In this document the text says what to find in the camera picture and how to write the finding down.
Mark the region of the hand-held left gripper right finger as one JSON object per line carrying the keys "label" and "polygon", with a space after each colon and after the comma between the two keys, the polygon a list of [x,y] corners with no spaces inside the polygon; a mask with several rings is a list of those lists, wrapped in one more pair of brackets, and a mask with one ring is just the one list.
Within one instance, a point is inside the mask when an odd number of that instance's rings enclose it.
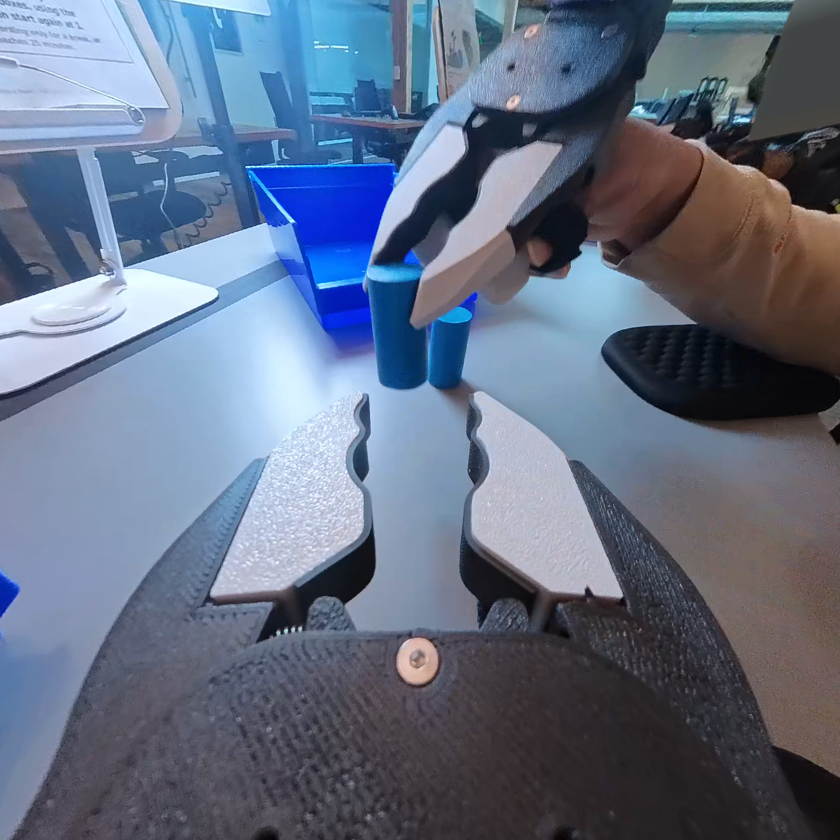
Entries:
{"label": "hand-held left gripper right finger", "polygon": [[486,392],[469,398],[459,573],[479,625],[544,629],[566,603],[616,607],[624,594],[570,460]]}

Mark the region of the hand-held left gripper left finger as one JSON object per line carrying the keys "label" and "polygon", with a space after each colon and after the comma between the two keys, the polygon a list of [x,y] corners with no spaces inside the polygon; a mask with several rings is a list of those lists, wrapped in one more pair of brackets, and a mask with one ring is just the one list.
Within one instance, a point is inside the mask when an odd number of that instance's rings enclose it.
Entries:
{"label": "hand-held left gripper left finger", "polygon": [[265,459],[209,601],[269,603],[296,624],[320,597],[342,604],[371,583],[375,534],[369,396],[352,392],[284,437]]}

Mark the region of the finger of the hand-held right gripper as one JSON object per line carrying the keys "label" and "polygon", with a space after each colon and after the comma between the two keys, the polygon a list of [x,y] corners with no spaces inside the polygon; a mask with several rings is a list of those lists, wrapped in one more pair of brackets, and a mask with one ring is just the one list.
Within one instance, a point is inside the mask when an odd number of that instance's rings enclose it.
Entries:
{"label": "finger of the hand-held right gripper", "polygon": [[466,154],[465,132],[447,123],[400,174],[377,228],[364,290],[369,290],[375,266],[402,264],[406,254],[425,240],[440,215],[441,195],[454,184],[454,172]]}
{"label": "finger of the hand-held right gripper", "polygon": [[498,156],[482,176],[476,201],[423,270],[411,324],[427,326],[481,291],[517,254],[511,233],[520,211],[563,149],[538,141]]}

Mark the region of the blue wooden cylinder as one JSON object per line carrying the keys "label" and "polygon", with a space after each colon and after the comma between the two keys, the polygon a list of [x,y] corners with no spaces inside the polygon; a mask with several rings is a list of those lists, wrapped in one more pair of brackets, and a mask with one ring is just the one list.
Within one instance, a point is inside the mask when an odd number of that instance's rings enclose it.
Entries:
{"label": "blue wooden cylinder", "polygon": [[411,390],[427,380],[427,332],[411,324],[422,271],[397,263],[370,265],[365,274],[377,375],[395,390]]}
{"label": "blue wooden cylinder", "polygon": [[463,375],[473,313],[457,307],[431,324],[427,379],[439,390],[456,388]]}

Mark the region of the person's right forearm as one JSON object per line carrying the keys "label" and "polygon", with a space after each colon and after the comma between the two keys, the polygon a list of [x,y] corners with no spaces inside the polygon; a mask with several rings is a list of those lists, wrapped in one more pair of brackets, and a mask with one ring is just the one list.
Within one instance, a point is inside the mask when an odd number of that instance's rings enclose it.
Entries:
{"label": "person's right forearm", "polygon": [[793,364],[839,374],[839,219],[698,146],[699,178],[664,231],[607,265],[694,322]]}

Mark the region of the person's right hand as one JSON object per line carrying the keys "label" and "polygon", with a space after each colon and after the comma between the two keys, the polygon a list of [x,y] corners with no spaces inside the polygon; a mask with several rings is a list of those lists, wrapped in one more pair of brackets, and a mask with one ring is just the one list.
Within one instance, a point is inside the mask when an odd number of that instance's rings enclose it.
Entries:
{"label": "person's right hand", "polygon": [[615,266],[660,235],[694,192],[704,163],[702,146],[628,118],[608,159],[581,195],[588,238]]}

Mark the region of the black office chair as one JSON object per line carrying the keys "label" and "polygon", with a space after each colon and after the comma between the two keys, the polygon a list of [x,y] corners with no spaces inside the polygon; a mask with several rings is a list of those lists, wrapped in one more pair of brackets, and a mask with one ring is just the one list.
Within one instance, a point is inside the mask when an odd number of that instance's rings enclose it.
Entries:
{"label": "black office chair", "polygon": [[296,135],[294,140],[278,141],[277,162],[280,165],[326,165],[340,161],[340,152],[323,149],[317,145],[311,121],[293,106],[282,74],[278,71],[261,71],[259,75],[276,126],[291,130]]}
{"label": "black office chair", "polygon": [[164,234],[180,243],[179,228],[204,217],[205,203],[176,188],[175,178],[185,172],[188,156],[180,150],[148,150],[151,163],[139,163],[131,151],[97,153],[120,243],[140,245],[138,260],[167,253]]}

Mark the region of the white document stand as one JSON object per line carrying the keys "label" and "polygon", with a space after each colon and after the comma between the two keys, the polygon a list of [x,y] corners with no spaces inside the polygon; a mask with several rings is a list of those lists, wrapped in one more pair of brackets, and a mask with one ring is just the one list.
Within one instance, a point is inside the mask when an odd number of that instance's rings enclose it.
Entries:
{"label": "white document stand", "polygon": [[100,240],[98,273],[1,307],[1,394],[17,395],[93,361],[215,302],[217,290],[147,269],[125,268],[98,151],[125,151],[172,139],[182,103],[139,2],[117,2],[134,26],[166,101],[2,110],[2,162],[25,154],[70,153]]}

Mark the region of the printed instruction sheet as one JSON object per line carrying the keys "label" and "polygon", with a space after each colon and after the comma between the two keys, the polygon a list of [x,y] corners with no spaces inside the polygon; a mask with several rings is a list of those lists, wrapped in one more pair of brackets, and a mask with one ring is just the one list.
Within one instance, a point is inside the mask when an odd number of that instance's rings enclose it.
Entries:
{"label": "printed instruction sheet", "polygon": [[2,1],[1,57],[2,110],[166,106],[117,2]]}

